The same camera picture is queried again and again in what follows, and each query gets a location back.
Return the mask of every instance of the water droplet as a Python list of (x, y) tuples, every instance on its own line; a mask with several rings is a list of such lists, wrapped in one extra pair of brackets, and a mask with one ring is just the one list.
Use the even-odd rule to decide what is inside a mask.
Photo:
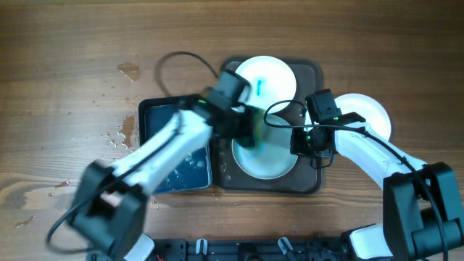
[(140, 78), (140, 67), (132, 62), (124, 62), (118, 65), (117, 68), (131, 81), (136, 81)]
[(225, 172), (225, 170), (227, 170), (227, 163), (223, 163), (221, 166), (220, 166), (220, 169)]
[(35, 218), (35, 215), (31, 215), (28, 220), (16, 223), (16, 228), (21, 228), (29, 223)]
[(69, 186), (69, 185), (70, 185), (70, 181), (63, 181), (60, 184), (56, 185), (55, 189), (61, 188), (63, 186)]

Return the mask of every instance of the black tray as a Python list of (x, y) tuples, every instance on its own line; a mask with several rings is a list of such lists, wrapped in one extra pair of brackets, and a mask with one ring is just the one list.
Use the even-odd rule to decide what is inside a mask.
[[(178, 110), (180, 96), (146, 99), (138, 106), (138, 122), (140, 125), (140, 145), (148, 141), (159, 131)], [(154, 194), (177, 192), (191, 189), (204, 189), (211, 185), (212, 168), (210, 146), (191, 153), (190, 160), (182, 161), (161, 184)]]
[[(221, 70), (235, 71), (239, 65), (250, 57), (231, 57), (224, 61)], [(279, 58), (284, 61), (295, 74), (297, 92), (295, 99), (305, 102), (305, 97), (322, 89), (322, 73), (320, 68), (308, 59)], [(300, 117), (300, 106), (289, 104), (276, 113), (288, 123), (304, 124)], [(322, 170), (310, 167), (310, 158), (298, 157), (295, 166), (284, 176), (273, 180), (261, 180), (246, 174), (236, 163), (232, 155), (231, 141), (213, 141), (212, 145), (212, 182), (224, 189), (239, 191), (267, 191), (290, 194), (311, 194), (316, 192), (323, 178)]]

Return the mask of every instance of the black bracket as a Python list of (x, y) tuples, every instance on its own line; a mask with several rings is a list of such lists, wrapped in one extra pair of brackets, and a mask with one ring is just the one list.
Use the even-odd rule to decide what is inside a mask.
[[(443, 162), (418, 171), (429, 183), (439, 209), (448, 249), (464, 243), (464, 209), (454, 172)], [(412, 174), (384, 179), (384, 235), (391, 253), (400, 260), (418, 260), (442, 252), (442, 241), (431, 207), (421, 210), (424, 193)]]
[[(91, 163), (84, 171), (71, 207), (112, 182), (115, 179), (112, 172), (110, 167), (105, 168), (97, 162)], [(83, 205), (66, 221), (90, 241), (96, 251), (112, 260), (122, 260), (142, 234), (147, 198), (140, 186), (121, 183), (115, 190), (122, 195), (117, 207), (97, 197)]]

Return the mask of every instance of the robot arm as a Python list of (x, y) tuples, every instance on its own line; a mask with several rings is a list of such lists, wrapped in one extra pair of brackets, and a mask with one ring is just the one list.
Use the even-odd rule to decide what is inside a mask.
[[(294, 129), (292, 152), (308, 157), (323, 151), (339, 153), (384, 191), (384, 223), (349, 235), (355, 260), (391, 256), (418, 260), (463, 245), (464, 209), (450, 167), (443, 162), (427, 165), (384, 140), (358, 114), (343, 115), (330, 90), (309, 95), (307, 108), (313, 124), (321, 127), (309, 132)], [(421, 210), (420, 198), (432, 207)]]
[[(131, 249), (129, 257), (146, 256), (140, 251), (147, 250), (141, 247), (146, 244), (142, 234), (146, 201), (180, 161), (211, 137), (236, 138), (242, 146), (254, 146), (258, 110), (247, 106), (241, 112), (233, 109), (241, 106), (238, 100), (247, 91), (247, 80), (223, 72), (207, 97), (185, 97), (180, 112), (136, 152), (109, 167), (90, 164), (65, 214), (67, 223), (112, 260), (121, 260)], [(121, 201), (114, 206), (100, 196), (95, 198), (96, 191), (117, 192)]]

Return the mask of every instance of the wooden table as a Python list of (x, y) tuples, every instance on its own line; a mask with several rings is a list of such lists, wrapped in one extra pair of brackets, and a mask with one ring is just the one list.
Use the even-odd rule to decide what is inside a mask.
[[(88, 163), (109, 164), (138, 147), (137, 106), (162, 96), (150, 75), (169, 51), (194, 51), (216, 68), (234, 54), (313, 59), (335, 96), (378, 100), (393, 122), (391, 141), (445, 161), (464, 192), (462, 2), (40, 2), (0, 8), (0, 260), (83, 259), (47, 252), (45, 234)], [(139, 65), (141, 79), (119, 72), (123, 62)], [(174, 94), (214, 83), (188, 57), (164, 73)], [(70, 185), (55, 188), (63, 181)], [(333, 236), (382, 221), (381, 190), (342, 157), (309, 197), (210, 188), (155, 200), (146, 232), (158, 239)], [(54, 242), (84, 245), (63, 228)], [(450, 254), (464, 259), (463, 249)]]

